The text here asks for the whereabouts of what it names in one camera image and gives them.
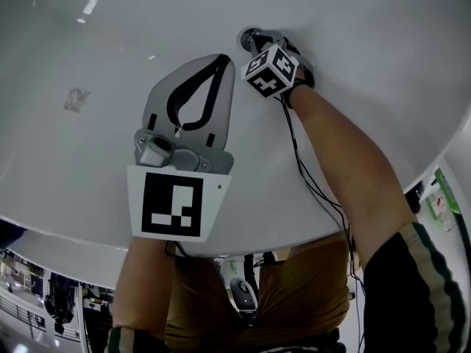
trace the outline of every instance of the person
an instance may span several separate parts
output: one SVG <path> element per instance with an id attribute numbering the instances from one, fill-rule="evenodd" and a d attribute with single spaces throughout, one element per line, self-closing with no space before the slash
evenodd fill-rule
<path id="1" fill-rule="evenodd" d="M 304 78 L 301 68 L 297 78 Z M 461 292 L 385 155 L 309 85 L 295 83 L 286 102 L 351 224 L 364 268 L 364 351 L 461 351 Z M 109 353 L 344 351 L 338 327 L 349 310 L 345 232 L 294 247 L 283 264 L 261 268 L 250 328 L 212 260 L 171 257 L 165 245 L 132 240 L 116 288 Z"/>
<path id="2" fill-rule="evenodd" d="M 49 294 L 44 297 L 44 308 L 54 319 L 54 329 L 59 334 L 64 333 L 64 324 L 74 318 L 74 286 L 73 281 L 59 274 L 51 274 Z"/>

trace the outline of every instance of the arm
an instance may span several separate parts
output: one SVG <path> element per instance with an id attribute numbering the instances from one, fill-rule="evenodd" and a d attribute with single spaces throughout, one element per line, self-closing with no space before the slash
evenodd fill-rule
<path id="1" fill-rule="evenodd" d="M 290 102 L 352 225 L 365 268 L 365 352 L 459 352 L 466 340 L 459 286 L 425 228 L 415 224 L 384 154 L 309 87 L 295 88 Z"/>
<path id="2" fill-rule="evenodd" d="M 415 215 L 383 152 L 354 123 L 306 85 L 291 92 L 290 103 L 351 223 L 365 267 L 383 243 L 416 221 Z"/>
<path id="3" fill-rule="evenodd" d="M 162 341 L 174 281 L 175 259 L 166 242 L 133 238 L 114 299 L 113 327 L 146 331 Z M 168 250 L 174 254 L 174 245 Z"/>

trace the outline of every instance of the brown shorts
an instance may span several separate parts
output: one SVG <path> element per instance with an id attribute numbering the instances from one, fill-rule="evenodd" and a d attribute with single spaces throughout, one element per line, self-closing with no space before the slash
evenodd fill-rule
<path id="1" fill-rule="evenodd" d="M 261 268 L 254 327 L 245 328 L 212 260 L 177 259 L 166 326 L 172 353 L 228 352 L 307 340 L 330 332 L 348 308 L 344 233 L 291 251 Z"/>

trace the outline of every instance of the marker cube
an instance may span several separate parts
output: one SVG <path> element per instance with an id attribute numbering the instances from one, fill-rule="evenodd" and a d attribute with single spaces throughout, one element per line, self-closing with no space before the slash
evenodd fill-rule
<path id="1" fill-rule="evenodd" d="M 242 67 L 241 76 L 262 96 L 268 98 L 293 87 L 299 62 L 277 44 Z"/>

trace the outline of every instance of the forearm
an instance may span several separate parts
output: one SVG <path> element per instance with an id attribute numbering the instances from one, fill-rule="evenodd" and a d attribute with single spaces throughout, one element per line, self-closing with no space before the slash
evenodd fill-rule
<path id="1" fill-rule="evenodd" d="M 132 240 L 116 286 L 113 326 L 139 329 L 165 340 L 174 281 L 175 259 L 166 242 L 146 238 Z M 174 245 L 169 244 L 174 253 Z"/>
<path id="2" fill-rule="evenodd" d="M 384 242 L 415 221 L 400 183 L 375 143 L 319 94 L 301 85 L 291 93 L 290 102 L 352 225 L 366 265 Z"/>

